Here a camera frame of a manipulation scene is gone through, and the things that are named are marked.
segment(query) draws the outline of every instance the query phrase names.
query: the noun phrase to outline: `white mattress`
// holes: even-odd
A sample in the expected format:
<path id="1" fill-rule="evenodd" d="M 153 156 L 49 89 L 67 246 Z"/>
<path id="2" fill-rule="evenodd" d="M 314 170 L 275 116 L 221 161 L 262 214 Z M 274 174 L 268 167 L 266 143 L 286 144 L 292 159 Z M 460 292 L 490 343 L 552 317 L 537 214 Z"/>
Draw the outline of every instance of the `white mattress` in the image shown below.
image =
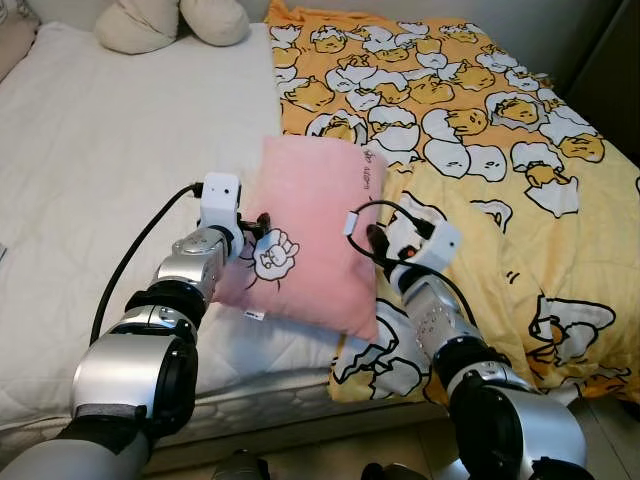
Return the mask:
<path id="1" fill-rule="evenodd" d="M 180 187 L 231 172 L 251 192 L 279 133 L 266 27 L 214 48 L 188 37 L 126 56 L 58 23 L 0 84 L 0 431 L 64 417 L 97 301 L 142 226 Z M 195 226 L 185 198 L 143 244 L 106 324 Z M 199 337 L 200 397 L 272 372 L 326 368 L 338 336 L 213 307 Z"/>

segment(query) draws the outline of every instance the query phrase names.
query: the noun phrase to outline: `cartoon character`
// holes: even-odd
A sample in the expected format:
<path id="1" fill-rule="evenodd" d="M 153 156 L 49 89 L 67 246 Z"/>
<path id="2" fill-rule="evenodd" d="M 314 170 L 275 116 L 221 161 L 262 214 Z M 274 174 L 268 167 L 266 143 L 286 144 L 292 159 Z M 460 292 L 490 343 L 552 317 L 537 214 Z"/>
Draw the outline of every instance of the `cartoon character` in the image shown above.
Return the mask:
<path id="1" fill-rule="evenodd" d="M 378 60 L 385 62 L 399 62 L 409 58 L 407 48 L 410 45 L 397 42 L 397 37 L 389 40 L 367 40 L 362 44 L 367 52 L 373 53 Z"/>
<path id="2" fill-rule="evenodd" d="M 487 116 L 478 108 L 437 108 L 422 118 L 422 129 L 431 138 L 458 143 L 464 135 L 477 135 L 487 128 Z"/>
<path id="3" fill-rule="evenodd" d="M 334 114 L 318 115 L 307 126 L 305 135 L 340 138 L 356 145 L 364 145 L 367 143 L 367 125 L 357 115 L 338 110 Z"/>
<path id="4" fill-rule="evenodd" d="M 380 103 L 382 95 L 373 90 L 357 87 L 347 93 L 347 102 L 358 112 L 365 112 Z"/>
<path id="5" fill-rule="evenodd" d="M 373 75 L 360 82 L 360 88 L 375 92 L 387 103 L 400 103 L 409 98 L 409 84 L 398 72 L 378 69 Z"/>
<path id="6" fill-rule="evenodd" d="M 485 103 L 492 125 L 504 125 L 511 130 L 520 127 L 535 132 L 548 122 L 543 105 L 526 93 L 492 93 Z"/>
<path id="7" fill-rule="evenodd" d="M 541 88 L 538 90 L 538 100 L 542 102 L 544 110 L 547 113 L 554 112 L 559 117 L 571 120 L 577 125 L 589 125 L 589 122 L 578 115 L 573 109 L 569 108 L 550 88 Z"/>
<path id="8" fill-rule="evenodd" d="M 496 78 L 488 68 L 471 65 L 468 60 L 462 60 L 458 68 L 450 78 L 442 78 L 458 85 L 465 90 L 479 92 L 483 88 L 490 87 L 496 82 Z"/>
<path id="9" fill-rule="evenodd" d="M 358 88 L 360 82 L 373 75 L 377 67 L 369 66 L 369 55 L 351 54 L 338 60 L 338 67 L 329 70 L 327 85 L 334 92 L 347 93 Z"/>
<path id="10" fill-rule="evenodd" d="M 613 393 L 627 386 L 630 368 L 599 367 L 587 378 L 567 377 L 562 380 L 561 385 L 575 385 L 581 395 L 593 397 Z"/>
<path id="11" fill-rule="evenodd" d="M 447 83 L 444 83 L 437 72 L 430 68 L 412 70 L 402 74 L 409 82 L 409 96 L 422 104 L 448 102 L 455 94 Z"/>
<path id="12" fill-rule="evenodd" d="M 310 112 L 317 112 L 335 98 L 335 93 L 314 76 L 280 82 L 278 88 L 280 98 Z"/>
<path id="13" fill-rule="evenodd" d="M 513 169 L 524 173 L 531 185 L 525 195 L 538 206 L 556 218 L 578 211 L 578 179 L 561 174 L 564 165 L 546 143 L 516 143 L 511 148 L 511 161 Z"/>
<path id="14" fill-rule="evenodd" d="M 263 280 L 284 278 L 295 266 L 300 245 L 291 243 L 286 232 L 274 228 L 256 243 L 253 250 L 256 275 Z"/>
<path id="15" fill-rule="evenodd" d="M 347 36 L 336 27 L 323 25 L 311 32 L 311 43 L 318 53 L 337 53 L 347 44 Z"/>
<path id="16" fill-rule="evenodd" d="M 294 42 L 300 35 L 301 27 L 287 25 L 286 27 L 271 27 L 269 30 L 273 40 L 273 64 L 275 68 L 289 68 L 295 65 L 301 52 Z"/>
<path id="17" fill-rule="evenodd" d="M 567 157 L 578 157 L 587 162 L 599 163 L 604 157 L 602 137 L 591 125 L 575 123 L 561 117 L 554 109 L 549 122 L 540 126 L 540 133 L 547 137 Z"/>
<path id="18" fill-rule="evenodd" d="M 447 66 L 449 60 L 440 52 L 416 53 L 416 60 L 424 68 L 434 68 L 436 70 Z"/>
<path id="19" fill-rule="evenodd" d="M 378 27 L 376 25 L 357 26 L 350 32 L 345 32 L 345 35 L 353 40 L 364 42 L 366 40 L 378 40 L 384 42 L 393 37 L 386 28 Z"/>
<path id="20" fill-rule="evenodd" d="M 359 373 L 369 373 L 371 399 L 408 395 L 428 378 L 429 363 L 416 342 L 415 327 L 407 315 L 383 299 L 376 302 L 378 339 L 367 343 L 347 337 L 333 368 L 338 384 Z"/>
<path id="21" fill-rule="evenodd" d="M 504 74 L 504 78 L 507 79 L 507 83 L 512 87 L 519 88 L 525 92 L 535 92 L 540 88 L 540 83 L 536 80 L 535 75 L 529 73 L 524 65 L 510 68 Z"/>
<path id="22" fill-rule="evenodd" d="M 401 107 L 378 106 L 369 111 L 368 121 L 374 133 L 367 147 L 385 157 L 388 165 L 420 159 L 414 150 L 420 127 L 413 113 Z"/>
<path id="23" fill-rule="evenodd" d="M 432 205 L 425 205 L 409 192 L 402 192 L 398 204 L 413 217 L 439 225 L 447 220 L 444 214 Z M 387 258 L 406 260 L 414 256 L 422 247 L 425 239 L 418 233 L 415 225 L 401 213 L 394 213 L 385 228 L 389 241 Z"/>
<path id="24" fill-rule="evenodd" d="M 478 35 L 486 35 L 473 23 L 445 25 L 440 27 L 440 33 L 463 43 L 476 43 L 478 41 Z"/>
<path id="25" fill-rule="evenodd" d="M 507 223 L 513 216 L 513 210 L 501 200 L 471 200 L 471 205 L 486 213 L 495 222 L 502 233 L 507 233 Z"/>
<path id="26" fill-rule="evenodd" d="M 492 72 L 504 73 L 508 68 L 518 66 L 518 61 L 510 56 L 506 51 L 490 43 L 481 48 L 484 53 L 476 57 L 476 61 Z"/>
<path id="27" fill-rule="evenodd" d="M 415 45 L 417 40 L 423 40 L 429 33 L 429 25 L 424 23 L 406 23 L 398 22 L 398 26 L 408 33 L 399 33 L 396 35 L 396 43 L 398 45 Z"/>
<path id="28" fill-rule="evenodd" d="M 613 325 L 615 318 L 615 312 L 606 305 L 540 295 L 529 335 L 545 345 L 527 355 L 536 362 L 565 365 L 586 355 L 600 332 Z"/>
<path id="29" fill-rule="evenodd" d="M 298 69 L 296 67 L 289 68 L 274 68 L 273 73 L 276 77 L 276 84 L 281 82 L 289 82 L 296 78 Z"/>
<path id="30" fill-rule="evenodd" d="M 416 53 L 428 55 L 430 53 L 440 53 L 442 51 L 442 40 L 426 36 L 414 41 Z"/>
<path id="31" fill-rule="evenodd" d="M 424 156 L 442 175 L 462 178 L 480 175 L 488 182 L 504 179 L 507 162 L 502 151 L 494 146 L 470 145 L 432 139 L 424 146 Z"/>

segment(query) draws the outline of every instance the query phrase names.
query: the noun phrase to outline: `yellow duvet cover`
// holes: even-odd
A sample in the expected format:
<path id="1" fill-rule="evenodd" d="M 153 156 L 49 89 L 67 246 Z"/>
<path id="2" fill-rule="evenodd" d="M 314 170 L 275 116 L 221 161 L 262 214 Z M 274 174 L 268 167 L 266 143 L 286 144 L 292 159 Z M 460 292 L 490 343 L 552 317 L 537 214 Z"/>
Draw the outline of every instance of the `yellow duvet cover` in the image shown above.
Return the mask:
<path id="1" fill-rule="evenodd" d="M 640 402 L 639 172 L 548 77 L 460 19 L 394 22 L 274 0 L 267 22 L 283 132 L 381 153 L 386 199 L 462 232 L 444 273 L 486 341 L 541 389 Z M 406 251 L 411 229 L 394 229 L 391 248 Z M 443 401 L 382 275 L 378 297 L 380 338 L 344 339 L 333 398 Z"/>

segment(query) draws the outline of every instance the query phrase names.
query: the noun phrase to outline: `black cable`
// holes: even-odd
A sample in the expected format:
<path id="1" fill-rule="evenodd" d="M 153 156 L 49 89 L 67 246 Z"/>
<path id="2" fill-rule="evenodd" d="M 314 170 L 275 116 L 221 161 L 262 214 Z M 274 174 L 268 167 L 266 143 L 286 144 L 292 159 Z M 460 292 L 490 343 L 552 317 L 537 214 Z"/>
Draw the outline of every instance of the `black cable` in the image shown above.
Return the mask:
<path id="1" fill-rule="evenodd" d="M 146 227 L 142 229 L 140 234 L 133 241 L 127 252 L 120 260 L 120 263 L 114 270 L 111 278 L 109 279 L 109 283 L 104 289 L 102 293 L 102 297 L 100 298 L 100 303 L 98 304 L 98 309 L 96 310 L 96 314 L 93 317 L 93 325 L 91 327 L 91 337 L 89 338 L 89 345 L 92 345 L 99 337 L 100 337 L 100 329 L 102 327 L 102 319 L 104 318 L 104 313 L 107 310 L 107 304 L 109 303 L 109 298 L 111 298 L 111 294 L 122 275 L 122 272 L 126 268 L 127 264 L 133 257 L 136 250 L 140 244 L 144 241 L 144 239 L 149 235 L 149 232 L 153 230 L 153 228 L 157 225 L 157 223 L 162 219 L 162 217 L 169 211 L 169 209 L 176 203 L 180 197 L 182 197 L 185 193 L 193 192 L 196 198 L 200 198 L 202 196 L 202 187 L 203 184 L 200 182 L 193 183 L 191 185 L 187 185 L 186 187 L 181 188 L 173 197 L 167 201 L 167 203 L 156 213 L 156 215 L 151 219 L 151 221 L 147 224 Z"/>
<path id="2" fill-rule="evenodd" d="M 403 207 L 401 207 L 397 203 L 391 202 L 389 200 L 373 200 L 371 202 L 367 202 L 367 203 L 359 206 L 356 210 L 353 211 L 353 213 L 358 214 L 363 209 L 365 209 L 366 207 L 369 207 L 371 205 L 389 205 L 390 207 L 393 207 L 396 210 L 398 210 L 400 213 L 402 213 L 414 225 L 416 225 L 416 221 L 419 220 L 419 219 L 416 219 L 415 217 L 413 217 Z M 429 268 L 426 265 L 420 265 L 418 263 L 410 263 L 410 262 L 406 262 L 406 261 L 401 260 L 401 259 L 397 259 L 396 260 L 396 259 L 393 259 L 393 258 L 379 258 L 379 257 L 375 256 L 374 254 L 372 254 L 371 252 L 368 252 L 367 250 L 362 248 L 360 245 L 358 245 L 355 242 L 355 240 L 352 238 L 352 234 L 351 233 L 349 235 L 347 235 L 347 241 L 351 244 L 351 246 L 358 253 L 364 255 L 365 257 L 371 258 L 376 265 L 379 265 L 379 266 L 381 266 L 383 268 L 384 267 L 388 267 L 389 264 L 391 264 L 393 266 L 403 265 L 403 266 L 406 266 L 406 267 L 418 268 L 419 270 L 422 270 L 422 271 L 424 271 L 425 273 L 427 273 L 429 275 L 433 275 L 435 277 L 438 277 L 449 288 L 451 288 L 451 290 L 453 290 L 453 292 L 456 294 L 456 296 L 458 297 L 458 300 L 460 300 L 460 303 L 462 304 L 462 307 L 464 308 L 465 314 L 467 315 L 467 320 L 473 326 L 477 326 L 476 325 L 476 319 L 473 316 L 473 312 L 471 311 L 471 306 L 469 305 L 469 302 L 467 301 L 467 299 L 465 298 L 464 294 L 462 293 L 462 290 L 460 290 L 460 288 L 455 283 L 453 283 L 453 281 L 451 279 L 449 279 L 448 277 L 444 276 L 442 273 L 438 272 L 437 270 L 434 270 L 433 268 Z"/>

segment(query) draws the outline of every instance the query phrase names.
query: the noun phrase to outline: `floor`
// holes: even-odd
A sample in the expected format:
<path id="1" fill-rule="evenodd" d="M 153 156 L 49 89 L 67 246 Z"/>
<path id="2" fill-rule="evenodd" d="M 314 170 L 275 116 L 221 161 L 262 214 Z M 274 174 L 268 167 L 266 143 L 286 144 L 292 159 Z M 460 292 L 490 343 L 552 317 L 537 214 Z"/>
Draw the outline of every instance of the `floor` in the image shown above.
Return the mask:
<path id="1" fill-rule="evenodd" d="M 576 402 L 588 445 L 588 469 L 596 480 L 640 480 L 640 423 L 609 398 Z M 455 463 L 451 423 L 434 420 L 263 455 L 272 480 L 358 480 L 370 462 L 404 464 L 431 480 L 466 479 Z M 213 466 L 148 477 L 209 480 Z"/>

